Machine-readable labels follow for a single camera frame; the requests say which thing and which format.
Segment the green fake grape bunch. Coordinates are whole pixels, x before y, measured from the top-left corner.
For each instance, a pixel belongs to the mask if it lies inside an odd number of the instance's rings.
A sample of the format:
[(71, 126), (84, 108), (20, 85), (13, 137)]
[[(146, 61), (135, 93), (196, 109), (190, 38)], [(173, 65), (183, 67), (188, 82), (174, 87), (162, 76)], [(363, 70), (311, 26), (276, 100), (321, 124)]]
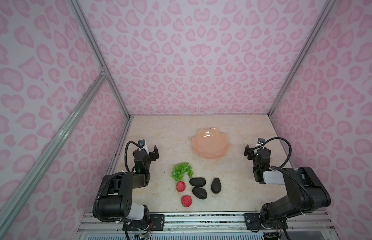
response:
[(189, 163), (180, 163), (175, 165), (172, 171), (172, 178), (177, 182), (184, 181), (185, 176), (188, 176), (190, 179), (192, 179), (193, 175), (194, 172)]

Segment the red fake apple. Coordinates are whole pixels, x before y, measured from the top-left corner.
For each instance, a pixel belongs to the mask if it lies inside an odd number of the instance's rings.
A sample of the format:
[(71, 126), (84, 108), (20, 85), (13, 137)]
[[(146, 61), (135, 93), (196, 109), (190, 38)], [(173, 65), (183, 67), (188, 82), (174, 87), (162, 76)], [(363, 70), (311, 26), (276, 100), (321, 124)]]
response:
[(186, 184), (182, 181), (178, 182), (177, 185), (176, 185), (176, 190), (179, 193), (184, 192), (186, 190)]
[(181, 203), (182, 203), (183, 207), (189, 208), (192, 205), (191, 196), (182, 196)]

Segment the dark fake avocado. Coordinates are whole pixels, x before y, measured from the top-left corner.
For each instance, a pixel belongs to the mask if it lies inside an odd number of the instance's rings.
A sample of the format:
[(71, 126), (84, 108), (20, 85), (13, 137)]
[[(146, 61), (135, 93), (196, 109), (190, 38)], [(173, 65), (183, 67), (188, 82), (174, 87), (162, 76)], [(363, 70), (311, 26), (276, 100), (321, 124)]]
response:
[(194, 194), (195, 197), (197, 197), (198, 199), (201, 199), (201, 200), (206, 200), (207, 199), (207, 192), (205, 189), (203, 188), (199, 188), (199, 187), (194, 187), (192, 189), (192, 193)]
[(221, 185), (221, 181), (219, 178), (213, 179), (210, 189), (214, 194), (219, 194), (221, 192), (222, 185)]
[(193, 187), (201, 188), (206, 185), (206, 180), (202, 177), (192, 178), (189, 180), (189, 184)]

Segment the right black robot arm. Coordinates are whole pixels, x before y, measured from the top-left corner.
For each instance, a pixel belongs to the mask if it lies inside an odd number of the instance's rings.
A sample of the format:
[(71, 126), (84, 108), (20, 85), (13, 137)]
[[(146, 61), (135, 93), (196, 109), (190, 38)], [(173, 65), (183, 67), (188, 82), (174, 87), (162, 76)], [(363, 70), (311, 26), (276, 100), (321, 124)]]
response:
[(258, 227), (272, 229), (284, 220), (330, 206), (330, 194), (310, 167), (271, 166), (271, 150), (245, 147), (244, 156), (253, 162), (254, 179), (261, 185), (284, 185), (286, 196), (262, 206)]

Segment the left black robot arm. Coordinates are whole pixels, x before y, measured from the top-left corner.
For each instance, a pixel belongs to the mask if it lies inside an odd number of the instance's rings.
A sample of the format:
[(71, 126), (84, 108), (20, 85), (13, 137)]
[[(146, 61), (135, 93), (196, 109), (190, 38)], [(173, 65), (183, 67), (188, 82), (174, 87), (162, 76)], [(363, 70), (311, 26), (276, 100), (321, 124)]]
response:
[(133, 190), (147, 187), (151, 163), (160, 158), (158, 148), (152, 152), (138, 149), (133, 152), (134, 172), (119, 172), (103, 177), (93, 205), (93, 216), (104, 223), (124, 222), (148, 226), (150, 213), (146, 205), (133, 202)]

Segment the pink flower-shaped fruit bowl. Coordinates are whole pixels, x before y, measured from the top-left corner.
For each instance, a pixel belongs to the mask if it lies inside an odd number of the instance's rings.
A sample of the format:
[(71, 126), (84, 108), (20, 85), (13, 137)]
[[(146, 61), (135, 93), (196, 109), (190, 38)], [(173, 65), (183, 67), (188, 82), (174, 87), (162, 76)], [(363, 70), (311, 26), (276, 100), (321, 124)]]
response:
[(223, 158), (231, 147), (227, 134), (219, 132), (216, 128), (200, 129), (191, 141), (194, 152), (209, 160)]

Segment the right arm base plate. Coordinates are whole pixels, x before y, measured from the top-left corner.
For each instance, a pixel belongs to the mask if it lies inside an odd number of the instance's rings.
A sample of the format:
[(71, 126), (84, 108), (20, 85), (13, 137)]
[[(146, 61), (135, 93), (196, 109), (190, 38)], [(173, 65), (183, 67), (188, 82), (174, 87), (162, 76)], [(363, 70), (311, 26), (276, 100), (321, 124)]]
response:
[(260, 213), (245, 213), (244, 222), (246, 228), (254, 233), (266, 230), (283, 230), (288, 229), (286, 218), (277, 220), (265, 220)]

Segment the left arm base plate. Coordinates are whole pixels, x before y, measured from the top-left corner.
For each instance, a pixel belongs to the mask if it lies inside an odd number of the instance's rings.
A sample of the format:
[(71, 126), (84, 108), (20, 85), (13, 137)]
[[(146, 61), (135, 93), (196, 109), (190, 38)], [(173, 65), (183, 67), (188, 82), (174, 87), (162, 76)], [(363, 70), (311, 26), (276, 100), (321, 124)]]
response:
[(164, 229), (165, 215), (145, 214), (141, 220), (133, 220), (123, 226), (128, 232), (162, 231)]

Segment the aluminium front rail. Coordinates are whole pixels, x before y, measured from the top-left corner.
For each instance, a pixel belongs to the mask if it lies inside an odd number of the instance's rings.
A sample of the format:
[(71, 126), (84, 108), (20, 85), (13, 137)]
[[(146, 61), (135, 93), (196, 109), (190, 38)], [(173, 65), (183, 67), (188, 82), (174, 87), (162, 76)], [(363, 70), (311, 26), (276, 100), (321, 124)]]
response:
[(122, 223), (102, 223), (85, 214), (76, 240), (337, 240), (334, 224), (325, 211), (287, 220), (288, 229), (247, 230), (245, 213), (257, 212), (158, 212), (165, 215), (162, 231), (125, 232)]

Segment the left diagonal aluminium frame bar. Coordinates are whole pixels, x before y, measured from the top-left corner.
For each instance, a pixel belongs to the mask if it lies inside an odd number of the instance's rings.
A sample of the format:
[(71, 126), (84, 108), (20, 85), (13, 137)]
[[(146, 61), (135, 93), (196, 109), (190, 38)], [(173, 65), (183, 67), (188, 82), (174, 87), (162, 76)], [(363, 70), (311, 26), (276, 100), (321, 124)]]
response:
[(46, 174), (53, 160), (58, 156), (62, 147), (76, 128), (89, 105), (107, 80), (107, 73), (101, 72), (83, 98), (79, 101), (70, 116), (63, 123), (55, 137), (47, 145), (44, 152), (22, 180), (10, 199), (0, 211), (0, 240), (4, 238), (24, 205), (28, 202), (34, 190)]

